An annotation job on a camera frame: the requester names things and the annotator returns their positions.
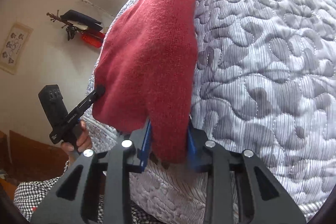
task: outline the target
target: quilted bedspread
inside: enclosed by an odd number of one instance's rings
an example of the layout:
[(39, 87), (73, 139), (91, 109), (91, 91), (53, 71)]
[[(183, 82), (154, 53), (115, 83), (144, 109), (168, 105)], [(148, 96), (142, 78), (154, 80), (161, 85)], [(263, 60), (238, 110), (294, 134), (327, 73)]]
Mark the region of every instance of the quilted bedspread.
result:
[[(194, 126), (253, 150), (310, 219), (336, 183), (336, 0), (196, 0), (194, 25)], [(84, 118), (95, 149), (110, 149), (115, 129)], [(206, 182), (152, 162), (130, 175), (132, 199), (166, 223), (203, 222)]]

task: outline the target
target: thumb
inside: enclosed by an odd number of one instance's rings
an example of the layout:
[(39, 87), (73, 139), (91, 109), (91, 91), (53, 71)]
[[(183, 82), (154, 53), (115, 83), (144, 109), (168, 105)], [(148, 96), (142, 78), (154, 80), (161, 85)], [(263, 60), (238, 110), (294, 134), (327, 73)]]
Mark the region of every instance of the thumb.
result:
[(66, 143), (63, 142), (61, 143), (61, 149), (66, 153), (66, 154), (71, 154), (72, 151), (74, 151), (74, 147), (71, 143)]

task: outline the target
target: person's arm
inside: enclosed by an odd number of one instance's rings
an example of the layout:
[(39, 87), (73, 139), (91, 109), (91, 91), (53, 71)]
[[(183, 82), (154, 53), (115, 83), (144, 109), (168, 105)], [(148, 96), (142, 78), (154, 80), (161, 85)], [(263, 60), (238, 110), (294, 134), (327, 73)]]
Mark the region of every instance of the person's arm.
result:
[[(86, 129), (85, 121), (81, 120), (82, 135), (77, 140), (78, 151), (83, 152), (86, 149), (92, 148), (91, 138), (89, 132)], [(66, 162), (64, 167), (64, 172), (68, 167), (75, 161), (71, 157), (71, 152), (74, 150), (74, 147), (70, 143), (63, 142), (61, 144), (62, 150), (69, 155), (69, 160)], [(48, 194), (50, 189), (58, 181), (58, 178), (45, 181), (32, 181), (32, 182), (22, 182), (17, 187), (14, 194), (14, 205), (20, 210), (21, 214), (30, 221), (30, 218), (38, 205)]]

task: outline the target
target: finger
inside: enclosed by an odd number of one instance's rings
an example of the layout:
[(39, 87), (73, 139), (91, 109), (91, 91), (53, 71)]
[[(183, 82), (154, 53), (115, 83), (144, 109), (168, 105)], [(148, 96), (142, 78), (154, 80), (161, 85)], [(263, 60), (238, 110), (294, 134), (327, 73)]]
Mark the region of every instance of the finger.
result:
[(89, 132), (87, 130), (83, 131), (76, 142), (77, 146), (78, 147), (81, 146), (85, 142), (88, 136), (89, 136)]
[(86, 130), (86, 122), (84, 120), (81, 120), (80, 123), (81, 123), (82, 130), (85, 131)]
[(69, 154), (70, 152), (74, 151), (75, 148), (73, 147), (73, 145), (71, 143), (63, 142), (63, 143), (61, 143), (61, 149), (65, 153)]
[(92, 142), (91, 138), (88, 137), (85, 142), (78, 148), (78, 152), (83, 152), (86, 149), (91, 149), (92, 148)]

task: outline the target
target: red knitted fabric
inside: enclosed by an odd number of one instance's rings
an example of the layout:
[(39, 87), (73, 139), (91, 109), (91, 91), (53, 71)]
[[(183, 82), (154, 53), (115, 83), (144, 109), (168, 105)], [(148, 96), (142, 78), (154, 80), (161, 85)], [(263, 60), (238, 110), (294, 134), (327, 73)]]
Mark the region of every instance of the red knitted fabric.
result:
[(93, 116), (131, 132), (149, 116), (152, 149), (162, 160), (185, 157), (197, 42), (195, 0), (139, 0), (108, 33), (95, 84), (105, 95)]

